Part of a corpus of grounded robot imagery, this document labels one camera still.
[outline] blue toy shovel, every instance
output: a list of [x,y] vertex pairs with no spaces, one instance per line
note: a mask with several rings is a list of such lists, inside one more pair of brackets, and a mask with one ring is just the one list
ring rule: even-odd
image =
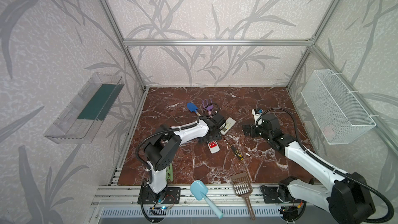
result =
[[191,193],[193,196],[196,198],[196,200],[200,201],[203,198],[207,202],[207,204],[210,206],[210,208],[214,211],[216,216],[221,219],[222,216],[224,215],[219,208],[217,208],[216,205],[206,196],[207,192],[209,190],[207,189],[206,185],[201,181],[201,180],[196,180],[191,184]]
[[198,113],[197,109],[198,107],[195,106],[193,103],[188,103],[187,104],[188,110],[190,110],[191,112],[195,112],[197,116],[200,116],[200,114]]

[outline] green plastic object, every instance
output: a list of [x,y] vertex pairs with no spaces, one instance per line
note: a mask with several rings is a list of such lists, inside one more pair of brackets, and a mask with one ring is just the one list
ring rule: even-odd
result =
[[172,182],[173,181],[173,166],[170,164],[166,168],[166,181],[169,180]]

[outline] wall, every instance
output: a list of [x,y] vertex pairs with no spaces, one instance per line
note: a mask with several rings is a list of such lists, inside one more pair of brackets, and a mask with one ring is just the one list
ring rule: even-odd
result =
[[[397,9],[398,0],[343,0],[317,42],[395,133],[398,131]],[[363,175],[397,210],[398,159],[374,130],[349,144],[329,145],[324,139],[300,94],[315,69],[324,67],[311,55],[290,93],[318,154],[348,172]],[[376,215],[384,215],[385,204],[377,197],[373,200],[379,211]],[[390,223],[396,222],[397,215]]]
[[[311,38],[331,0],[107,0],[124,38]],[[152,86],[285,86],[304,47],[130,47]]]
[[[1,0],[1,223],[81,223],[141,95],[97,0]],[[93,72],[125,86],[91,144],[43,136]]]

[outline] brown scoop handle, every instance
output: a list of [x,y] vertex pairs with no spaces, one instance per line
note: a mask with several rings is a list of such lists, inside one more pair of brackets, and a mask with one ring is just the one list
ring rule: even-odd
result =
[[250,219],[251,220],[255,220],[256,216],[254,215],[253,208],[251,207],[251,203],[250,203],[250,200],[249,200],[248,196],[245,197],[245,201],[246,201],[246,205],[249,208]]

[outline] brown slotted scoop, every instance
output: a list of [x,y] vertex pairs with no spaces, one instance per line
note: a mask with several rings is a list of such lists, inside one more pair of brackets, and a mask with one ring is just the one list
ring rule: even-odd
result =
[[234,185],[235,192],[238,196],[245,199],[246,204],[249,208],[250,218],[251,220],[255,220],[256,216],[254,215],[253,208],[251,207],[249,196],[253,192],[253,188],[250,184],[250,179],[246,172],[231,176],[232,184]]

